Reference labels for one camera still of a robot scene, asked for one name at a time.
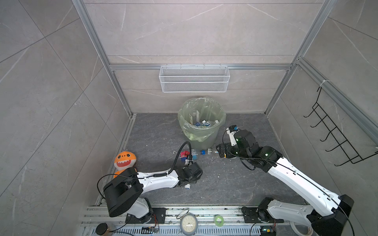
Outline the Fiji bottle red flower label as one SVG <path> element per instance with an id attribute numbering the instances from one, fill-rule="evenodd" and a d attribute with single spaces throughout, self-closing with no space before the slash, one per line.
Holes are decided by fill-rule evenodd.
<path id="1" fill-rule="evenodd" d="M 201 155 L 205 155 L 207 153 L 206 150 L 196 150 L 196 152 L 198 154 L 198 158 Z M 188 150 L 182 151 L 180 153 L 180 160 L 181 160 L 181 162 L 183 162 L 183 163 L 187 162 L 187 160 L 189 160 L 189 155 L 190 155 L 190 152 Z"/>

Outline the bottle green white blue label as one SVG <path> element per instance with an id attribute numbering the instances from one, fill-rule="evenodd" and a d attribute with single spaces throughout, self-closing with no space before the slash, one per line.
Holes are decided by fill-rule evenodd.
<path id="1" fill-rule="evenodd" d="M 218 120 L 215 121 L 207 121 L 206 124 L 208 127 L 214 127 L 215 125 L 219 124 L 220 122 Z"/>

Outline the clear bottle white orange label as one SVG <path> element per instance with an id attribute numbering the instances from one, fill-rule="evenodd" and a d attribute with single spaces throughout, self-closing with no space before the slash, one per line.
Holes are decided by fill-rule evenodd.
<path id="1" fill-rule="evenodd" d="M 192 125 L 196 126 L 196 124 L 199 121 L 199 111 L 198 110 L 193 110 L 190 113 L 190 122 Z"/>

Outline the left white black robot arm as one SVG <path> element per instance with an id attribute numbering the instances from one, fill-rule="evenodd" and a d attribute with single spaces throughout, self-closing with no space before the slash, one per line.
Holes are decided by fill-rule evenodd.
<path id="1" fill-rule="evenodd" d="M 154 173 L 126 169 L 103 188 L 109 216 L 117 217 L 124 213 L 137 219 L 151 216 L 151 204 L 149 200 L 141 197 L 142 194 L 196 183 L 202 174 L 203 170 L 197 163 Z"/>

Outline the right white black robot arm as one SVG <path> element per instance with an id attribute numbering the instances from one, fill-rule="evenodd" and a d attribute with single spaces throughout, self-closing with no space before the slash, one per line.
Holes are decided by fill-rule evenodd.
<path id="1" fill-rule="evenodd" d="M 299 169 L 273 147 L 261 147 L 254 135 L 232 125 L 225 133 L 228 143 L 217 145 L 220 157 L 239 158 L 249 170 L 261 169 L 276 177 L 290 187 L 305 201 L 305 205 L 280 202 L 266 197 L 257 207 L 259 221 L 288 221 L 294 231 L 295 224 L 309 228 L 309 235 L 340 236 L 346 224 L 350 224 L 349 215 L 354 201 L 348 195 L 338 195 L 321 186 Z"/>

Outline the round grey dial timer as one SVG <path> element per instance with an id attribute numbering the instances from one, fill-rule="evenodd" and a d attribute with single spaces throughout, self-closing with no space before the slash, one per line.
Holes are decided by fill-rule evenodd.
<path id="1" fill-rule="evenodd" d="M 185 236 L 193 236 L 198 229 L 198 220 L 191 213 L 185 214 L 180 220 L 180 229 Z"/>

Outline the green tape roll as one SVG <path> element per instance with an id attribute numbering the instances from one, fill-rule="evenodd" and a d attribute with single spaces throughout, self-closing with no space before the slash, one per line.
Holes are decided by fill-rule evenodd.
<path id="1" fill-rule="evenodd" d="M 214 216 L 214 224 L 217 227 L 222 227 L 224 225 L 224 218 L 221 215 Z"/>

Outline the orange shark plush toy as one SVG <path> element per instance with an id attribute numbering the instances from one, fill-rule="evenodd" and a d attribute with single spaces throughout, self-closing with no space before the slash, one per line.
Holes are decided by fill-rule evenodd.
<path id="1" fill-rule="evenodd" d="M 114 161 L 114 167 L 116 168 L 115 175 L 113 178 L 116 178 L 118 174 L 121 174 L 124 170 L 132 168 L 136 170 L 134 167 L 136 163 L 136 156 L 134 153 L 129 151 L 123 151 L 119 153 Z"/>

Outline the white tape roll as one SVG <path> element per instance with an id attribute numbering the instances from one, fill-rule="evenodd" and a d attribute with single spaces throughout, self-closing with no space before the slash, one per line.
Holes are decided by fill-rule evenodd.
<path id="1" fill-rule="evenodd" d="M 291 226 L 292 230 L 293 230 L 298 236 L 312 236 L 312 235 L 313 235 L 313 232 L 314 232 L 314 231 L 313 231 L 312 228 L 307 227 L 307 232 L 306 232 L 306 233 L 303 233 L 303 232 L 301 232 L 301 231 L 297 228 L 297 226 L 295 225 L 294 222 L 290 221 L 289 223 L 290 223 L 290 226 Z"/>

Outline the black lidded jar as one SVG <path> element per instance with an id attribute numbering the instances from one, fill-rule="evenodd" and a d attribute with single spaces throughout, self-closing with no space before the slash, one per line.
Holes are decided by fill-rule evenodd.
<path id="1" fill-rule="evenodd" d="M 115 226 L 112 223 L 100 223 L 95 230 L 97 236 L 112 236 L 114 234 Z"/>

